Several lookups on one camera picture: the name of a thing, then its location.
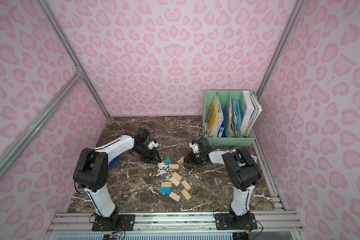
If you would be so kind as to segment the teal triangle block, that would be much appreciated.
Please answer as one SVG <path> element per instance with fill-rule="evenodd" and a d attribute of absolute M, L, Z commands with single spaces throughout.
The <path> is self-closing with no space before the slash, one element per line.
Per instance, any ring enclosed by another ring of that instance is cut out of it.
<path fill-rule="evenodd" d="M 172 164 L 172 161 L 171 161 L 171 159 L 170 159 L 169 156 L 167 156 L 167 158 L 166 158 L 166 163 L 167 163 L 167 164 Z"/>

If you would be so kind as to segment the wooden block top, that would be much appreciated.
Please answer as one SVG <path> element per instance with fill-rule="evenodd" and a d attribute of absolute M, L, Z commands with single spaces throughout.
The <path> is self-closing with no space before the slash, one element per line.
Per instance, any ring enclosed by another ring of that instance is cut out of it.
<path fill-rule="evenodd" d="M 169 169 L 170 170 L 178 170 L 179 169 L 179 164 L 169 164 Z"/>

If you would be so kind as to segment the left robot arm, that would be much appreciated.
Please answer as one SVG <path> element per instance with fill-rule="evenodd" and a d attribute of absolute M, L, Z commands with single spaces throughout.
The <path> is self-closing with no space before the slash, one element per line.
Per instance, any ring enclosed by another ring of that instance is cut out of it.
<path fill-rule="evenodd" d="M 150 138 L 148 130 L 139 128 L 137 133 L 127 133 L 101 147 L 81 151 L 73 181 L 83 188 L 83 194 L 89 195 L 96 216 L 109 219 L 117 212 L 107 188 L 109 169 L 117 158 L 125 152 L 134 152 L 142 162 L 157 164 L 162 162 L 158 146 L 157 140 Z"/>

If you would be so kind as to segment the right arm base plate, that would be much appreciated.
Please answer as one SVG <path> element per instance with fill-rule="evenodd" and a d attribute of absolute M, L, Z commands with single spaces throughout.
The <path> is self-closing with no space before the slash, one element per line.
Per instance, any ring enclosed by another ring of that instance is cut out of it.
<path fill-rule="evenodd" d="M 214 214 L 217 230 L 257 230 L 258 225 L 255 215 L 246 213 L 242 216 L 236 216 L 233 212 L 227 214 Z"/>

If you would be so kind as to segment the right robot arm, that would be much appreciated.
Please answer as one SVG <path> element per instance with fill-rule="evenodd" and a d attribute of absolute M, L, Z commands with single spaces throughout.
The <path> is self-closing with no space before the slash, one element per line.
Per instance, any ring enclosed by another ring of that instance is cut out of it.
<path fill-rule="evenodd" d="M 214 150 L 208 139 L 192 141 L 189 144 L 191 151 L 186 160 L 193 164 L 223 165 L 234 186 L 234 196 L 230 207 L 230 214 L 234 220 L 246 218 L 250 214 L 250 200 L 255 186 L 262 173 L 247 148 L 240 147 L 235 150 Z"/>

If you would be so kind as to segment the wooden triangle block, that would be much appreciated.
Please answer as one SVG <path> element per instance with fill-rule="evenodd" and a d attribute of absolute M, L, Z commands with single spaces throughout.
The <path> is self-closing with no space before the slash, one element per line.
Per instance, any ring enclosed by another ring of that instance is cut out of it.
<path fill-rule="evenodd" d="M 177 161 L 178 164 L 183 164 L 184 163 L 184 157 L 181 157 L 178 161 Z"/>

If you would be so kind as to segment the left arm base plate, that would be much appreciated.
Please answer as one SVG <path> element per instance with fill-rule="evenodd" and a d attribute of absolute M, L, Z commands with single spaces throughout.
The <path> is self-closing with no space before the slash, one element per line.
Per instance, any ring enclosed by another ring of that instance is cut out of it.
<path fill-rule="evenodd" d="M 117 232 L 117 231 L 132 231 L 135 224 L 135 215 L 119 215 L 118 213 L 110 217 L 101 217 L 95 214 L 93 222 L 93 232 Z"/>

